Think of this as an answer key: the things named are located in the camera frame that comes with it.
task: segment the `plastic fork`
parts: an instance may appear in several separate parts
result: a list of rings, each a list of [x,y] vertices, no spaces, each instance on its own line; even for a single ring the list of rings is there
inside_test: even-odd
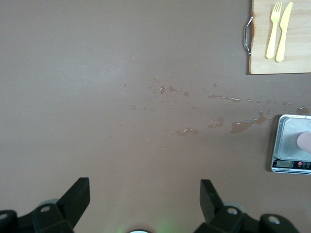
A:
[[[273,23],[273,26],[272,26],[272,31],[271,31],[267,54],[266,54],[266,57],[268,59],[271,59],[274,57],[275,46],[276,46],[276,28],[277,28],[277,23],[280,20],[281,8],[282,8],[282,3],[277,2],[271,14],[271,21]]]

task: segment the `kitchen scale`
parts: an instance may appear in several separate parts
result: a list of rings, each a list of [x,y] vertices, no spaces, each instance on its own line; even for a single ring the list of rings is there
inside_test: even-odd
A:
[[[277,173],[311,174],[311,116],[279,118],[271,169]]]

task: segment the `water puddle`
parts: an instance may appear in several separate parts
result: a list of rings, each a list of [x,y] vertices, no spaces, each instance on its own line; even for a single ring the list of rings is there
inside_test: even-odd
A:
[[[244,130],[247,130],[249,127],[251,127],[254,124],[260,125],[264,123],[266,120],[270,120],[270,119],[272,119],[272,117],[265,118],[263,115],[263,112],[260,111],[258,118],[255,118],[253,120],[245,120],[242,122],[232,123],[232,128],[230,130],[230,133],[240,133]]]
[[[219,95],[208,96],[208,98],[222,98],[222,99],[226,99],[226,100],[231,100],[231,101],[233,101],[233,102],[235,102],[235,103],[241,101],[241,99],[238,99],[238,98],[226,97],[226,96],[219,96]]]
[[[176,130],[177,134],[180,135],[180,136],[185,136],[186,134],[188,133],[192,133],[194,135],[198,134],[199,131],[198,130],[194,130],[192,128],[186,128],[184,131],[179,131],[179,130]]]
[[[217,128],[217,127],[222,127],[225,124],[225,119],[223,117],[218,118],[217,121],[219,122],[218,124],[207,125],[206,128],[213,129],[213,128]]]

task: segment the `plastic knife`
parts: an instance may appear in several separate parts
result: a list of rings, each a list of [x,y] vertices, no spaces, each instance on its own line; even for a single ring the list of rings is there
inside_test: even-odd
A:
[[[293,2],[288,3],[282,15],[281,22],[280,22],[280,28],[282,29],[282,35],[281,35],[280,44],[278,45],[277,54],[276,54],[277,62],[282,62],[284,60],[286,33],[287,33],[288,21],[290,20],[292,7],[293,7]]]

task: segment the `wooden cutting board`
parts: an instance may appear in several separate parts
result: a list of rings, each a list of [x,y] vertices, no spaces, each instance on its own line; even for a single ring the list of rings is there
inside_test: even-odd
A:
[[[276,52],[281,36],[279,21],[276,32],[275,56],[266,59],[266,51],[272,30],[270,20],[275,0],[253,0],[253,38],[249,60],[250,74],[281,74],[311,72],[311,0],[282,0],[281,18],[289,2],[293,8],[288,24],[285,56],[276,62]]]

